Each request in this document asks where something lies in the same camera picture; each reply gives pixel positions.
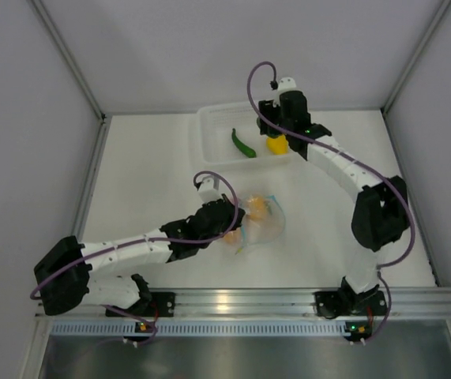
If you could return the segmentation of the clear zip top bag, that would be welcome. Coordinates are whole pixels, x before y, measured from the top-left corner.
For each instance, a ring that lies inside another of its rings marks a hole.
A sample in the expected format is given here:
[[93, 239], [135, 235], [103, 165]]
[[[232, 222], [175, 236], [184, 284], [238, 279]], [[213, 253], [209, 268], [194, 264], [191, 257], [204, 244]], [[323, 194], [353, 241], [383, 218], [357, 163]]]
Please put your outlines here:
[[[252, 195], [259, 195], [268, 198], [272, 214], [266, 220], [253, 221], [248, 216], [246, 200]], [[230, 251], [234, 250], [235, 254], [249, 252], [258, 248], [260, 245], [269, 244], [275, 241], [284, 233], [286, 227], [286, 217], [275, 196], [250, 193], [239, 198], [239, 205], [246, 211], [242, 221], [242, 226], [237, 229], [242, 232], [242, 244], [238, 246], [231, 246], [225, 243], [223, 238], [221, 239], [221, 242]]]

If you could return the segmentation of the green fake chili pepper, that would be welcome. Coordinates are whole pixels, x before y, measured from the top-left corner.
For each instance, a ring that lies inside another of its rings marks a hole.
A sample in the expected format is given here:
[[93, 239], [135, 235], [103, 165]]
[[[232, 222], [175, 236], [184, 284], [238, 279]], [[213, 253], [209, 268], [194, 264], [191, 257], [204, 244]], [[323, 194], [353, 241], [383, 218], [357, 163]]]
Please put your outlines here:
[[256, 151], [251, 148], [249, 145], [245, 144], [243, 141], [239, 139], [236, 128], [233, 128], [231, 131], [231, 140], [234, 146], [246, 157], [249, 159], [253, 159], [257, 157]]

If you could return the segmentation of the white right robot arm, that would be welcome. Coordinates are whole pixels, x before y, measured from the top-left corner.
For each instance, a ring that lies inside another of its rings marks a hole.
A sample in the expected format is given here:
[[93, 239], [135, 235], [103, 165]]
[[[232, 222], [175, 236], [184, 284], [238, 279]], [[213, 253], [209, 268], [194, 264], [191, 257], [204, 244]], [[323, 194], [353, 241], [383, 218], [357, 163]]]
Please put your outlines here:
[[408, 229], [407, 186], [399, 176], [382, 179], [371, 173], [337, 142], [332, 132], [312, 122], [307, 100], [297, 89], [257, 104], [257, 125], [269, 137], [285, 136], [289, 148], [326, 173], [351, 198], [351, 232], [359, 249], [334, 291], [319, 291], [317, 314], [333, 319], [363, 314], [368, 308], [385, 313], [379, 290], [379, 252]]

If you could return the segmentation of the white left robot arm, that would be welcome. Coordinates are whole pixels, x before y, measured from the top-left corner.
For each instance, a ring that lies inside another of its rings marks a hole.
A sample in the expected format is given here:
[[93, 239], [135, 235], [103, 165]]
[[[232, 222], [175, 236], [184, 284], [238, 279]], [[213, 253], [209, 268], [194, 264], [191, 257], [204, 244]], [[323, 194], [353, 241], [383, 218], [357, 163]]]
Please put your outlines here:
[[84, 243], [62, 238], [35, 266], [36, 288], [47, 316], [78, 306], [103, 306], [109, 317], [146, 316], [153, 296], [138, 273], [195, 256], [213, 241], [241, 227], [246, 212], [226, 197], [202, 205], [185, 219], [147, 234], [113, 242]]

